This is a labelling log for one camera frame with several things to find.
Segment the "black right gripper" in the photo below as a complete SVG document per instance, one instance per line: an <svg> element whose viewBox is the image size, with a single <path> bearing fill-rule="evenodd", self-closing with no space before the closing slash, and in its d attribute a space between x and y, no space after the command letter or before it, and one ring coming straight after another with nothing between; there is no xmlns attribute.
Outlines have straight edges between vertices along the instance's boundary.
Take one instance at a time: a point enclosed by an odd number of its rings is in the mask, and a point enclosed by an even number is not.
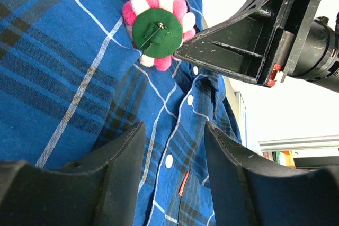
<svg viewBox="0 0 339 226"><path fill-rule="evenodd" d="M276 72L338 92L338 29L317 17L322 0L246 0L229 19L183 43L178 59L271 87ZM282 47L292 43L284 63Z"/></svg>

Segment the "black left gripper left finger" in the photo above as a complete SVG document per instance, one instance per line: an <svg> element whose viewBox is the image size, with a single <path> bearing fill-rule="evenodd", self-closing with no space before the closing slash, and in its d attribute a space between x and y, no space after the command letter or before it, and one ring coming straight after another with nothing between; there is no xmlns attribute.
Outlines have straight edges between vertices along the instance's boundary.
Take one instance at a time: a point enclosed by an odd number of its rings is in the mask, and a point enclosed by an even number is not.
<svg viewBox="0 0 339 226"><path fill-rule="evenodd" d="M1 162L1 225L132 225L145 125L57 170Z"/></svg>

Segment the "pink flower brooch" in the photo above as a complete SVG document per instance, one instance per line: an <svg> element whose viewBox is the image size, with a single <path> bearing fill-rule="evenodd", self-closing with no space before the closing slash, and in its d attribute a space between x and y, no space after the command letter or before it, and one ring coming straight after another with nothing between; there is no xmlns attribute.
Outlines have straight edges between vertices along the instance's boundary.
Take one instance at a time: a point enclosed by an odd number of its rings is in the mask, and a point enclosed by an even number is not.
<svg viewBox="0 0 339 226"><path fill-rule="evenodd" d="M122 8L124 23L139 62L166 71L180 46L195 34L195 15L186 0L128 0Z"/></svg>

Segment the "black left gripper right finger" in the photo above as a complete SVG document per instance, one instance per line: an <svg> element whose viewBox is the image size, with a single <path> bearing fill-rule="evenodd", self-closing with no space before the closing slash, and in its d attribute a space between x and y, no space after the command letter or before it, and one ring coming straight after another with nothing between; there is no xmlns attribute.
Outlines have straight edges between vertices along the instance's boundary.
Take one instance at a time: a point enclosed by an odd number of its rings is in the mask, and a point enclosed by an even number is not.
<svg viewBox="0 0 339 226"><path fill-rule="evenodd" d="M217 225L338 225L338 167L293 169L231 139L212 122L204 145Z"/></svg>

